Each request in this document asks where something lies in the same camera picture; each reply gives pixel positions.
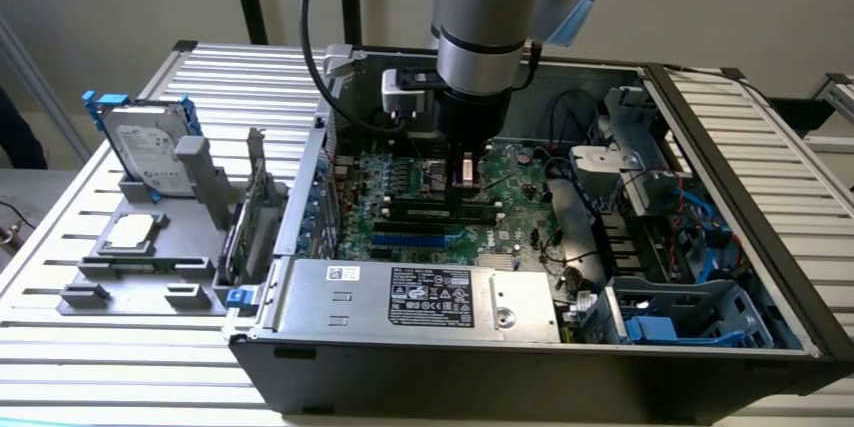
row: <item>white wall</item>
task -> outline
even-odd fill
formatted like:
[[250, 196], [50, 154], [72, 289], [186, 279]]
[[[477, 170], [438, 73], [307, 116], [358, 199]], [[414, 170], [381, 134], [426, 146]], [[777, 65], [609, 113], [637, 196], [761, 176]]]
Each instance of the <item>white wall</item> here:
[[[431, 2], [363, 0], [366, 42], [423, 46]], [[297, 45], [299, 0], [262, 3], [271, 40]], [[238, 0], [0, 0], [0, 12], [75, 112], [88, 88], [139, 91], [178, 39], [247, 41]], [[314, 1], [315, 46], [342, 41], [341, 19], [339, 0]], [[738, 66], [798, 96], [824, 72], [854, 72], [852, 26], [850, 0], [600, 0], [577, 46], [549, 53]], [[0, 83], [31, 109], [6, 66]]]

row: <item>power supply label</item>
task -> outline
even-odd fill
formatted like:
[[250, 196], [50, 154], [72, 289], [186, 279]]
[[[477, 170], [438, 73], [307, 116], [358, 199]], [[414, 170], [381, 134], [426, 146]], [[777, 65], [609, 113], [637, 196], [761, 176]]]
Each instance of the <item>power supply label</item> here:
[[395, 325], [474, 328], [471, 272], [393, 267], [389, 320]]

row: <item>white sticker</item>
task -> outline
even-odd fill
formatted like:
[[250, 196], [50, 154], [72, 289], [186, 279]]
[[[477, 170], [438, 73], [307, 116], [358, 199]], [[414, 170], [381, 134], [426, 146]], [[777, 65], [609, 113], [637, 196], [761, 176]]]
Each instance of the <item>white sticker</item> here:
[[142, 181], [163, 195], [193, 195], [185, 164], [175, 156], [175, 143], [161, 129], [120, 125], [119, 140]]
[[326, 268], [326, 280], [343, 280], [349, 282], [359, 281], [359, 266], [358, 265], [347, 265], [347, 266], [333, 266], [330, 265]]

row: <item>green circuit board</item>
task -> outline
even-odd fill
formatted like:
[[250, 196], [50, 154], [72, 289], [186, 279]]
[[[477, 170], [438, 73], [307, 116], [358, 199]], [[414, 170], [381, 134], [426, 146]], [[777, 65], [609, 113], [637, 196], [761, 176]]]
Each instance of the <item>green circuit board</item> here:
[[347, 260], [477, 265], [482, 254], [513, 254], [519, 270], [542, 271], [539, 252], [531, 246], [531, 232], [543, 240], [555, 230], [551, 202], [543, 199], [543, 163], [531, 147], [499, 143], [483, 157], [482, 185], [498, 182], [475, 201], [501, 202], [503, 218], [495, 226], [461, 225], [447, 248], [383, 246], [390, 258], [373, 256], [374, 223], [383, 220], [383, 199], [442, 199], [443, 163], [438, 159], [393, 157], [363, 152], [339, 178], [342, 235], [338, 256]]

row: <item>robotic arm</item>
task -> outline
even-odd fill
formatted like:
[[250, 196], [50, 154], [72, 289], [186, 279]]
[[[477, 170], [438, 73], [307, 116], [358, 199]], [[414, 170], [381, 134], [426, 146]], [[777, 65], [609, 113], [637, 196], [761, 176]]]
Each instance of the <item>robotic arm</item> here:
[[[435, 0], [431, 30], [443, 86], [435, 99], [439, 130], [449, 140], [446, 181], [451, 196], [467, 197], [481, 190], [479, 156], [487, 140], [503, 128], [526, 41], [571, 44], [593, 1]], [[418, 81], [409, 78], [402, 80], [409, 85], [401, 86], [401, 80], [389, 79], [385, 84], [410, 93], [418, 90]], [[425, 83], [435, 88], [430, 76]]]

